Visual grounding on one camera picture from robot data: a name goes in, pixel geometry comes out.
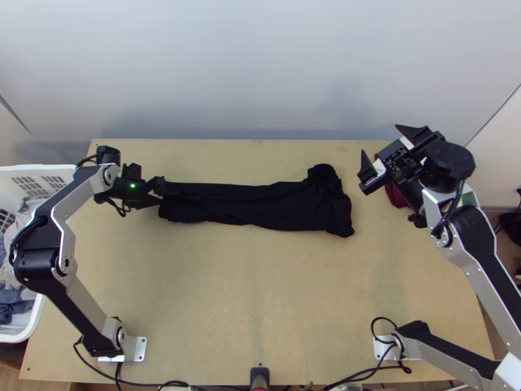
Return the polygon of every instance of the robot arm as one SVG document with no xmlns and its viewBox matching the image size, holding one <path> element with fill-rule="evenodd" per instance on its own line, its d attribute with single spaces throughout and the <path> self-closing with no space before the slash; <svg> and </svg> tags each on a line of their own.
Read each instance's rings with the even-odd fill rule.
<svg viewBox="0 0 521 391">
<path fill-rule="evenodd" d="M 137 209 L 159 203 L 147 194 L 157 179 L 145 183 L 135 164 L 124 165 L 123 177 L 118 177 L 119 171 L 119 151 L 98 147 L 96 165 L 78 167 L 72 182 L 35 210 L 12 243 L 10 261 L 18 281 L 47 296 L 81 332 L 91 356 L 140 362 L 145 359 L 147 339 L 128 335 L 121 321 L 108 317 L 77 278 L 76 237 L 66 223 L 92 197 L 99 203 L 121 198 Z"/>
<path fill-rule="evenodd" d="M 521 390 L 521 295 L 496 255 L 496 236 L 464 180 L 474 170 L 465 148 L 429 128 L 397 125 L 404 135 L 371 164 L 362 151 L 360 188 L 372 193 L 392 182 L 427 227 L 433 245 L 460 267 L 493 320 L 509 353 L 494 361 L 430 333 L 414 321 L 380 336 L 397 344 L 386 359 L 426 360 L 477 390 Z M 373 341 L 378 357 L 389 347 Z"/>
</svg>

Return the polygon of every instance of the white cloth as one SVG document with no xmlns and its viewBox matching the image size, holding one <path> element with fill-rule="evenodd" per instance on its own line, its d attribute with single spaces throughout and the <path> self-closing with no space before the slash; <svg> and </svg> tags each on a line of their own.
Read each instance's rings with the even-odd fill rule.
<svg viewBox="0 0 521 391">
<path fill-rule="evenodd" d="M 14 237 L 31 221 L 33 211 L 37 206 L 41 205 L 45 199 L 36 199 L 34 197 L 23 198 L 18 210 L 14 213 L 16 220 L 4 233 L 5 251 L 9 255 L 11 243 Z M 13 269 L 8 259 L 5 259 L 2 267 L 0 267 L 0 283 L 5 284 L 5 289 L 20 289 L 22 284 L 16 279 Z M 34 300 L 36 293 L 28 289 L 24 289 L 21 293 L 22 300 Z"/>
</svg>

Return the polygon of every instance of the white wall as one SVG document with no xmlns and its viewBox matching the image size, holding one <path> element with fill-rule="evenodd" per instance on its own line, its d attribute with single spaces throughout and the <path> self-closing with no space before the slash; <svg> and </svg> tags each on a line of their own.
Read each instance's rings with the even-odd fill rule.
<svg viewBox="0 0 521 391">
<path fill-rule="evenodd" d="M 0 93 L 38 142 L 467 142 L 519 82 L 519 0 L 17 0 Z"/>
<path fill-rule="evenodd" d="M 476 170 L 468 179 L 486 206 L 516 207 L 521 187 L 521 86 L 466 146 Z"/>
</svg>

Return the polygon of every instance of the dark red cloth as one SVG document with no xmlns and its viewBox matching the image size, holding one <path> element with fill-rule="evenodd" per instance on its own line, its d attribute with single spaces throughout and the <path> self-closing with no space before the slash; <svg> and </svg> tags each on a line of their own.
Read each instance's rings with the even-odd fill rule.
<svg viewBox="0 0 521 391">
<path fill-rule="evenodd" d="M 397 208 L 405 208 L 408 207 L 409 204 L 407 204 L 407 201 L 405 201 L 405 198 L 403 198 L 402 193 L 396 185 L 392 182 L 386 183 L 386 193 L 389 198 L 389 201 L 391 201 L 391 204 Z"/>
</svg>

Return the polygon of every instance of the black cylindrical motor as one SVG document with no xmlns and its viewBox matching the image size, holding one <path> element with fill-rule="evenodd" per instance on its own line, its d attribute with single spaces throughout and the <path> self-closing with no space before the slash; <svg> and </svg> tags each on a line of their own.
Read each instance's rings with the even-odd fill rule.
<svg viewBox="0 0 521 391">
<path fill-rule="evenodd" d="M 476 167 L 468 149 L 442 140 L 433 141 L 427 147 L 426 156 L 419 180 L 438 193 L 456 191 L 459 182 L 470 177 Z"/>
</svg>

